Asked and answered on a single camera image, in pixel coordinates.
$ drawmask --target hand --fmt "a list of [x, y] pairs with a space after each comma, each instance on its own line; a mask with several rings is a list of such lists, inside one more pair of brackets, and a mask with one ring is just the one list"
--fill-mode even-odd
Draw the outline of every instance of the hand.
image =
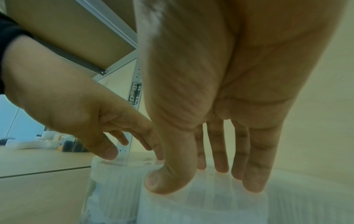
[[130, 132], [163, 159], [150, 120], [33, 39], [22, 36], [14, 40], [2, 67], [8, 99], [46, 127], [77, 137], [89, 151], [111, 160], [118, 150], [104, 132], [122, 145], [129, 143], [123, 131]]
[[328, 44], [345, 1], [135, 0], [146, 108], [166, 158], [145, 186], [166, 194], [205, 169], [228, 172], [223, 121], [235, 127], [231, 173], [260, 192], [284, 120]]

